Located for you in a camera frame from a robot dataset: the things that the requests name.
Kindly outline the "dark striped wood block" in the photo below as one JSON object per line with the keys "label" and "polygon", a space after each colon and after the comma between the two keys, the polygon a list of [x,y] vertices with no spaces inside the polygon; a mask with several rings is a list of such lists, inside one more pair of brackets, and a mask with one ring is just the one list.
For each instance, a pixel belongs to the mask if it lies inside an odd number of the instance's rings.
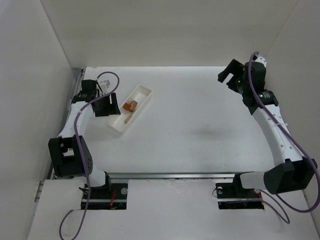
{"label": "dark striped wood block", "polygon": [[132,112],[135,111],[135,109],[136,109],[136,107],[137,107],[137,104],[138,104],[138,103],[137,103],[135,100],[132,100],[132,101],[130,102]]}

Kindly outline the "white plastic tray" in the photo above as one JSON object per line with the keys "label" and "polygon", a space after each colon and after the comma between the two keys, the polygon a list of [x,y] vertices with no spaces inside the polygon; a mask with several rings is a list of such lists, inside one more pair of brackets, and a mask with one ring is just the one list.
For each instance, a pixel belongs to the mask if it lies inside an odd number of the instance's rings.
{"label": "white plastic tray", "polygon": [[120,115],[112,115],[108,126],[118,134],[124,134],[139,117],[152,98],[153,91],[138,85],[120,106]]}

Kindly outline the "orange triangular wood block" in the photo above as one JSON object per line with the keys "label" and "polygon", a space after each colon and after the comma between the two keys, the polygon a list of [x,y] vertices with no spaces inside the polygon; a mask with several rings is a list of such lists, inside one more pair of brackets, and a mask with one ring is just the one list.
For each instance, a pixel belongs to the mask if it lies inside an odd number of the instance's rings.
{"label": "orange triangular wood block", "polygon": [[126,110],[126,111],[129,111],[129,112],[132,112],[133,110],[131,109],[131,105],[129,103],[124,103],[123,105],[123,108]]}

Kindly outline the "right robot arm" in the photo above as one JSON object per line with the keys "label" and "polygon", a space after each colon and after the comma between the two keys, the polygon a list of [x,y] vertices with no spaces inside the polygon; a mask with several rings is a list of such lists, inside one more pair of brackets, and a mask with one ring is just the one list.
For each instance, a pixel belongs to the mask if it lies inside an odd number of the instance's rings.
{"label": "right robot arm", "polygon": [[244,189],[267,190],[273,195],[304,190],[315,173],[306,156],[283,133],[287,127],[275,94],[265,88],[266,72],[264,62],[242,64],[233,59],[218,74],[220,83],[232,75],[227,86],[242,96],[265,136],[274,162],[274,167],[266,172],[239,173],[235,180]]}

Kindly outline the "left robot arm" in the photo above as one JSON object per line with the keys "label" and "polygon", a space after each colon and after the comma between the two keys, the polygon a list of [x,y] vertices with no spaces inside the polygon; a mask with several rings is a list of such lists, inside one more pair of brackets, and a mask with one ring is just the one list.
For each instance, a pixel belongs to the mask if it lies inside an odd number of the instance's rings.
{"label": "left robot arm", "polygon": [[61,179],[81,179],[87,189],[111,189],[106,171],[93,161],[84,134],[91,117],[119,115],[115,89],[104,93],[96,80],[82,80],[79,93],[71,100],[71,109],[62,131],[48,142],[53,172]]}

